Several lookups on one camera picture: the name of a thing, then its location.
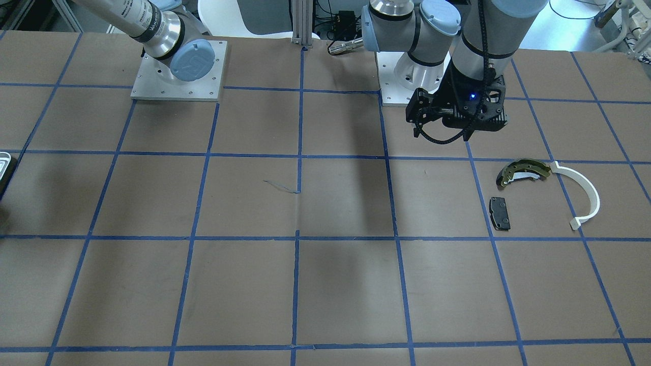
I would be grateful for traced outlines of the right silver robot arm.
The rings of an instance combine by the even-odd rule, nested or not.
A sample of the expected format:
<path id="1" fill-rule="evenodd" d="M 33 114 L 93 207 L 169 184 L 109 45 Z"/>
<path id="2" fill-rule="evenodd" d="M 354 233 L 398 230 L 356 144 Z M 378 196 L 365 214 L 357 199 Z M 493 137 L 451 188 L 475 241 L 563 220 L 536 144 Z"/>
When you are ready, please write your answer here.
<path id="1" fill-rule="evenodd" d="M 142 44 L 147 55 L 185 82 L 204 77 L 215 63 L 207 27 L 182 1 L 77 1 Z"/>

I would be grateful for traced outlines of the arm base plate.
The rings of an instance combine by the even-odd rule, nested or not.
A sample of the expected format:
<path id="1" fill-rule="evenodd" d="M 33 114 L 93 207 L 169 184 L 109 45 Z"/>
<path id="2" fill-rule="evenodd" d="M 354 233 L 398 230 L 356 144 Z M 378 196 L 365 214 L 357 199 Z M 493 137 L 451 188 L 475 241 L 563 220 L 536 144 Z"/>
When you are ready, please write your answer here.
<path id="1" fill-rule="evenodd" d="M 195 40 L 182 46 L 172 69 L 145 54 L 131 97 L 142 101 L 218 102 L 228 42 Z"/>
<path id="2" fill-rule="evenodd" d="M 417 88 L 430 94 L 438 90 L 451 55 L 447 52 L 443 62 L 434 67 L 415 63 L 405 52 L 377 52 L 376 60 L 383 104 L 407 106 Z"/>

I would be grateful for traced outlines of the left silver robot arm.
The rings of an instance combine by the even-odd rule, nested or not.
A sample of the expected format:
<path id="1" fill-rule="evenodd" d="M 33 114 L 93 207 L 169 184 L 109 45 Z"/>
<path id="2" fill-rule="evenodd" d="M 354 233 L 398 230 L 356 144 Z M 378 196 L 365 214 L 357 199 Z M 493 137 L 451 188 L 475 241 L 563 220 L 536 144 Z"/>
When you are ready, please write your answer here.
<path id="1" fill-rule="evenodd" d="M 399 52 L 394 74 L 413 94 L 405 120 L 415 137 L 440 120 L 458 129 L 497 132 L 509 118 L 504 69 L 546 1 L 370 1 L 361 12 L 364 47 Z"/>

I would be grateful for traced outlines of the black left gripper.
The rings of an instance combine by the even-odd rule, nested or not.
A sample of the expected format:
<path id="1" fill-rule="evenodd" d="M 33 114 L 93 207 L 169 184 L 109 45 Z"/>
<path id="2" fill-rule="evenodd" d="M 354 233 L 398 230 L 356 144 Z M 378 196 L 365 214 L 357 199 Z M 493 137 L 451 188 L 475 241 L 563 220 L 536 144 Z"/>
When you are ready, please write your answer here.
<path id="1" fill-rule="evenodd" d="M 452 113 L 442 117 L 447 128 L 465 128 L 472 123 L 472 131 L 497 132 L 509 123 L 504 109 L 506 83 L 503 75 L 497 76 L 493 69 L 489 72 L 495 78 L 488 84 L 486 98 L 484 84 L 465 76 L 455 66 L 448 67 L 439 92 L 442 104 L 451 108 Z"/>

